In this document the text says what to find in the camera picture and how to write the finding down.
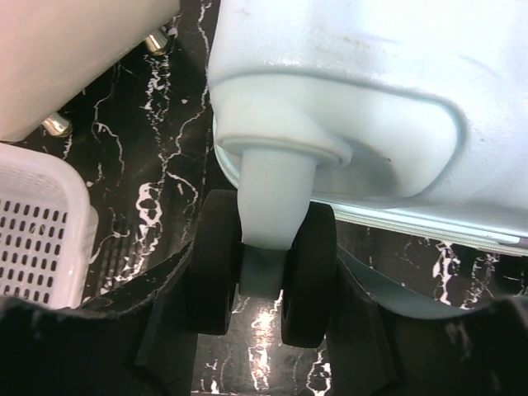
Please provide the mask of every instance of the silver metal foot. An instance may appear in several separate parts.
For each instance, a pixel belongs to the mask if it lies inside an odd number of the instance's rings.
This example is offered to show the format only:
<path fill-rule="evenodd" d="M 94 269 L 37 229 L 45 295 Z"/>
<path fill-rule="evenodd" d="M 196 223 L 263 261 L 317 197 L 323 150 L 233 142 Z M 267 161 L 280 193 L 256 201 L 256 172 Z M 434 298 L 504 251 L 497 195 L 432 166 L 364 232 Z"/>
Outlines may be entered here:
<path fill-rule="evenodd" d="M 144 40 L 147 50 L 154 56 L 165 55 L 171 48 L 171 37 L 157 29 Z"/>
<path fill-rule="evenodd" d="M 42 126 L 45 127 L 49 136 L 54 138 L 66 138 L 73 132 L 72 121 L 65 119 L 59 113 L 53 113 L 44 120 Z"/>

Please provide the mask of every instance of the white plastic container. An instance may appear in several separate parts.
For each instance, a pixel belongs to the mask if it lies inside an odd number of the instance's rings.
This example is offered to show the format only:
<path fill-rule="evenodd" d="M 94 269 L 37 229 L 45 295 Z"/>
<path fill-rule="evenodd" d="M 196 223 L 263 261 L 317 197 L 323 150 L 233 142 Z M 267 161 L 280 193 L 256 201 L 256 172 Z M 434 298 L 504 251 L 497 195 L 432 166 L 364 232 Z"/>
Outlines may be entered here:
<path fill-rule="evenodd" d="M 79 306 L 97 221 L 65 161 L 0 144 L 0 295 Z"/>
<path fill-rule="evenodd" d="M 528 254 L 528 2 L 223 0 L 216 153 L 244 242 L 310 199 L 345 221 Z"/>
<path fill-rule="evenodd" d="M 176 15 L 180 0 L 0 5 L 0 141 L 24 139 Z"/>

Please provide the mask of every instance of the white plastic basket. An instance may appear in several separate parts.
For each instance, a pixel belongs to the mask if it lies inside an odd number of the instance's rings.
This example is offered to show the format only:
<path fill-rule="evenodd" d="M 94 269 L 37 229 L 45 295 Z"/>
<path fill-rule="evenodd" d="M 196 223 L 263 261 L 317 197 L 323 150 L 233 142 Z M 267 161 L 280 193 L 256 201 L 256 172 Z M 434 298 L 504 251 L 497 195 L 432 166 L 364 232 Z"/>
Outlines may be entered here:
<path fill-rule="evenodd" d="M 81 303 L 97 230 L 84 181 L 56 157 L 0 144 L 0 294 Z"/>

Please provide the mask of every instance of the marble surface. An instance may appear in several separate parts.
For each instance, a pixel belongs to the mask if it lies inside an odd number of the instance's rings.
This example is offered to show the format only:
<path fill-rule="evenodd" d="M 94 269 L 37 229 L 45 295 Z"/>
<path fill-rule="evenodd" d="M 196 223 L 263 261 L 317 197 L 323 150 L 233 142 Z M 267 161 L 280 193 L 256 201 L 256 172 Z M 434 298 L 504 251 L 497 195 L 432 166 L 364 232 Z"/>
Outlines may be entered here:
<path fill-rule="evenodd" d="M 85 299 L 104 294 L 192 238 L 213 188 L 232 188 L 215 160 L 206 60 L 219 2 L 183 0 L 167 25 L 174 44 L 154 58 L 141 45 L 63 109 L 75 131 L 35 131 L 19 145 L 72 164 L 100 216 Z M 408 288 L 471 309 L 528 285 L 526 259 L 338 224 L 340 243 Z M 281 343 L 281 301 L 237 298 L 229 333 L 201 336 L 193 389 L 200 394 L 332 394 L 324 344 Z"/>

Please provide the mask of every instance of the perforated basket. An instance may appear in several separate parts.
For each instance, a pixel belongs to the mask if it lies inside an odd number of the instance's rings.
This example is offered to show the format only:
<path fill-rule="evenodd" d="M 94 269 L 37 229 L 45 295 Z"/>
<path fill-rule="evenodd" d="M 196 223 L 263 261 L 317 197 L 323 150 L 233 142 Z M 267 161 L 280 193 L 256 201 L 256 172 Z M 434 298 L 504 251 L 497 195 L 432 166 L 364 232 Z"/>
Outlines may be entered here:
<path fill-rule="evenodd" d="M 0 294 L 52 309 L 77 307 L 97 222 L 70 165 L 0 144 Z"/>

